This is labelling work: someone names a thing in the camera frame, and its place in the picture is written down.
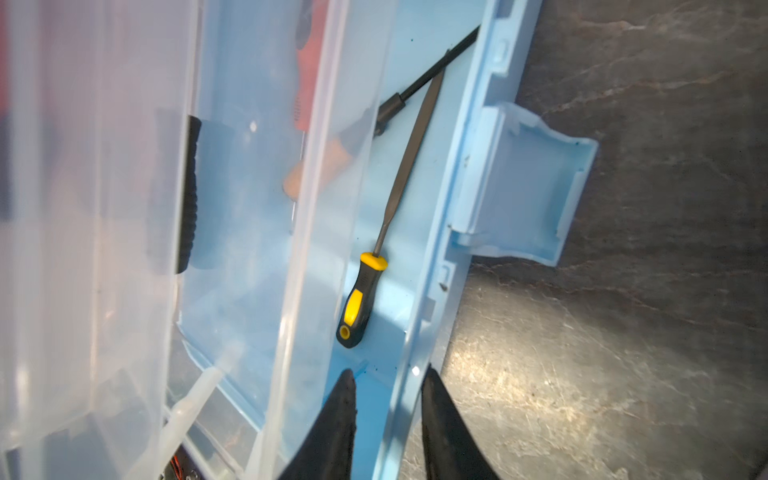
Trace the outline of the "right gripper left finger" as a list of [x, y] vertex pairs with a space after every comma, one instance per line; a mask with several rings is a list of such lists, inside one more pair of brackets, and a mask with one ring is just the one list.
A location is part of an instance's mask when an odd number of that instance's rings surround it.
[[350, 479], [356, 433], [356, 383], [341, 372], [323, 408], [280, 479]]

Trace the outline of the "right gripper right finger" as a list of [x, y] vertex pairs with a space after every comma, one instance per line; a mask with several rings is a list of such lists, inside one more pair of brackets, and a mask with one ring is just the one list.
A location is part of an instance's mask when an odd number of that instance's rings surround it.
[[471, 436], [439, 373], [421, 387], [422, 445], [427, 479], [499, 479]]

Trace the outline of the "blue toolbox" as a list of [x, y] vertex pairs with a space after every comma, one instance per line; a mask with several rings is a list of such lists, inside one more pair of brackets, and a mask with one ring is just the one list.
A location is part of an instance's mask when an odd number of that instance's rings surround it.
[[[597, 143], [516, 96], [537, 1], [5, 1], [1, 475], [278, 477], [345, 369], [351, 476], [393, 479], [473, 257], [557, 264]], [[422, 101], [361, 342], [336, 339]], [[170, 249], [147, 253], [156, 113]], [[198, 218], [175, 274], [187, 116]]]

